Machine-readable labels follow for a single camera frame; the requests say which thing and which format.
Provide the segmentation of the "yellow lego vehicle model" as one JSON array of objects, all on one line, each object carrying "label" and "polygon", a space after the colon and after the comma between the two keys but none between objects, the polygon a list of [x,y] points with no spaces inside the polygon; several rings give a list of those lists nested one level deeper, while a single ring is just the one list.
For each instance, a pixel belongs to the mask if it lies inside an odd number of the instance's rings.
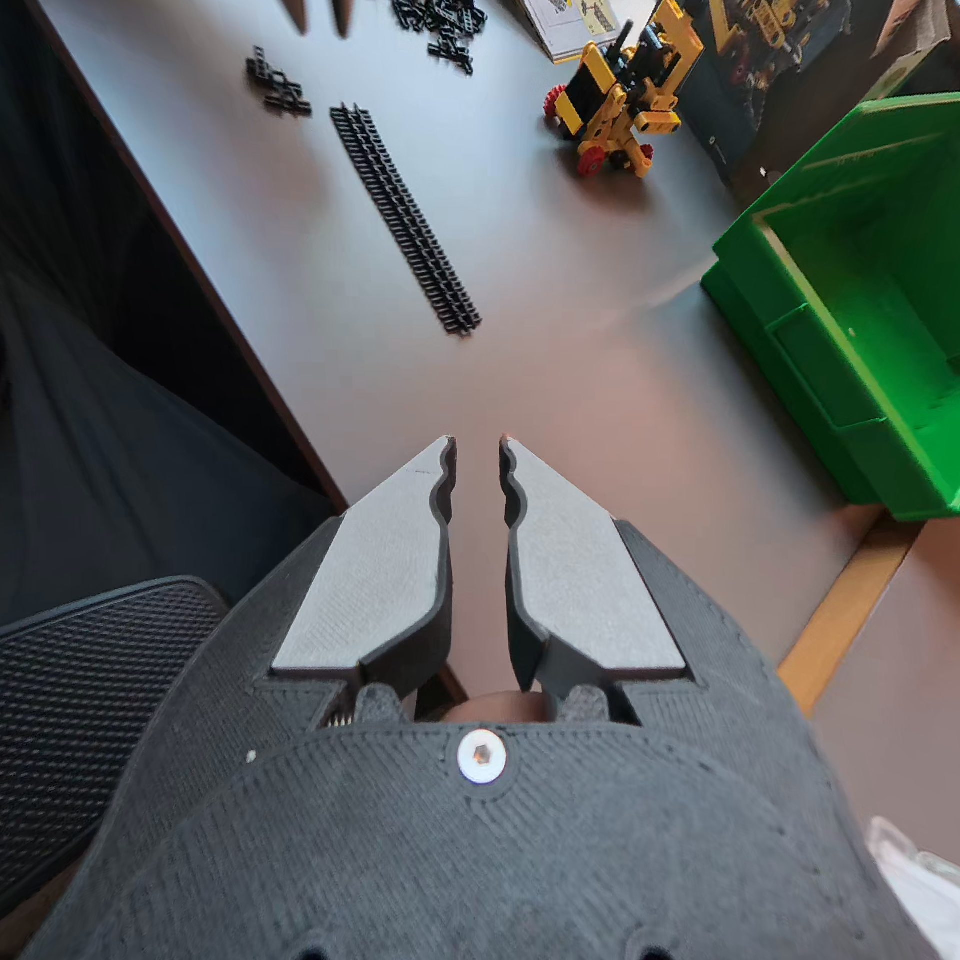
[{"label": "yellow lego vehicle model", "polygon": [[577,175],[595,176],[604,165],[644,179],[654,161],[650,138],[678,132],[679,91],[704,46],[691,15],[662,1],[634,45],[625,44],[627,21],[606,48],[589,42],[570,82],[547,93],[545,119],[576,145]]}]

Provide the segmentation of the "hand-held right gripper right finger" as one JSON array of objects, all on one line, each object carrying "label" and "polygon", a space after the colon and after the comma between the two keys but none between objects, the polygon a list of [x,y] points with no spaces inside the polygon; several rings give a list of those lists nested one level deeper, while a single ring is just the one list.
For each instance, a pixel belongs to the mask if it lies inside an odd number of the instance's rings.
[{"label": "hand-held right gripper right finger", "polygon": [[688,678],[617,520],[515,438],[501,438],[499,470],[508,645],[520,689],[569,695],[580,685]]}]

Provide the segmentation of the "black mesh office chair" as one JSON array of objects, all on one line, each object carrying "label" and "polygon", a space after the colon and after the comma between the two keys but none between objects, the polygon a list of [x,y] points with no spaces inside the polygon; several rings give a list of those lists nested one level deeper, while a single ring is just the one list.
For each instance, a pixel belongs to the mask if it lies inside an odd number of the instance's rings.
[{"label": "black mesh office chair", "polygon": [[151,716],[229,610],[181,576],[2,629],[2,917],[89,846]]}]

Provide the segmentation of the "pile of black lego links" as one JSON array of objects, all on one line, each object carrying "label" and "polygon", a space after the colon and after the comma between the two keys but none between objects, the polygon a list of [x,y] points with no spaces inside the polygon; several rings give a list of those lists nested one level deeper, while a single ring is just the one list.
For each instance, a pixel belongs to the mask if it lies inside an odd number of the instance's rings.
[{"label": "pile of black lego links", "polygon": [[430,57],[448,62],[464,75],[474,75],[472,44],[482,34],[488,15],[474,1],[390,1],[397,25],[428,37]]}]

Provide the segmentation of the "dark lego set box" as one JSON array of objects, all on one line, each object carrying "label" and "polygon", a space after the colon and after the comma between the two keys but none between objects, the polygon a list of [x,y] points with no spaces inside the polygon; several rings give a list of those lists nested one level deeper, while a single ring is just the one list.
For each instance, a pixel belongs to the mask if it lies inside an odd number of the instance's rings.
[{"label": "dark lego set box", "polygon": [[703,51],[679,115],[745,207],[862,102],[933,89],[958,2],[682,2]]}]

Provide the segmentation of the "small cluster black lego pieces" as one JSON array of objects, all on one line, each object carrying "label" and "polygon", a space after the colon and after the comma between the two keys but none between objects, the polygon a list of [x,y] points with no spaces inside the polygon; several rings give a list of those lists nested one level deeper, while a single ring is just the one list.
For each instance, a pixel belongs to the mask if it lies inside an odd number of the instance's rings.
[{"label": "small cluster black lego pieces", "polygon": [[313,105],[306,99],[303,86],[281,68],[271,65],[262,47],[251,47],[245,71],[248,84],[261,96],[268,112],[300,118],[313,115]]}]

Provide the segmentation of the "clear plastic bag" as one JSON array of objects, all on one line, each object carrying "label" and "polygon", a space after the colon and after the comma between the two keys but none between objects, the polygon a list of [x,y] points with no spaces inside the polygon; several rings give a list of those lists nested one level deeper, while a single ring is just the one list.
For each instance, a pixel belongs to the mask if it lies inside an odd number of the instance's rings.
[{"label": "clear plastic bag", "polygon": [[873,817],[867,847],[883,878],[942,959],[959,958],[959,867]]}]

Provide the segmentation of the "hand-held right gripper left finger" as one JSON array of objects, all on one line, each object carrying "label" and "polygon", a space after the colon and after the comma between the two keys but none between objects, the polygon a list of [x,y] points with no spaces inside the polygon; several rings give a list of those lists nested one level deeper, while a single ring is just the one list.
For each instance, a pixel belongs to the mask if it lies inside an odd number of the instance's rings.
[{"label": "hand-held right gripper left finger", "polygon": [[273,675],[412,695],[441,670],[452,637],[456,473],[456,439],[441,436],[348,508]]}]

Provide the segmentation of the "green plastic bin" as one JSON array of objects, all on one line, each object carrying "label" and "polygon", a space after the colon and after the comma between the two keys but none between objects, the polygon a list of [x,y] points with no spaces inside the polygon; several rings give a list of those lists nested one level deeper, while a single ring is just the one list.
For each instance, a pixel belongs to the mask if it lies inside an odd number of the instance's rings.
[{"label": "green plastic bin", "polygon": [[702,289],[846,499],[959,513],[959,94],[859,103],[714,244]]}]

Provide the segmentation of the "lego instruction booklet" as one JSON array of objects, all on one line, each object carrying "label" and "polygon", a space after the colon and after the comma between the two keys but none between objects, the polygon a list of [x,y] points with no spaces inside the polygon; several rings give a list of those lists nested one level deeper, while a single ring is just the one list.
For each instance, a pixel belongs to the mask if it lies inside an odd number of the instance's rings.
[{"label": "lego instruction booklet", "polygon": [[612,45],[628,21],[624,43],[634,41],[653,13],[654,1],[515,1],[555,65],[579,59],[590,43]]}]

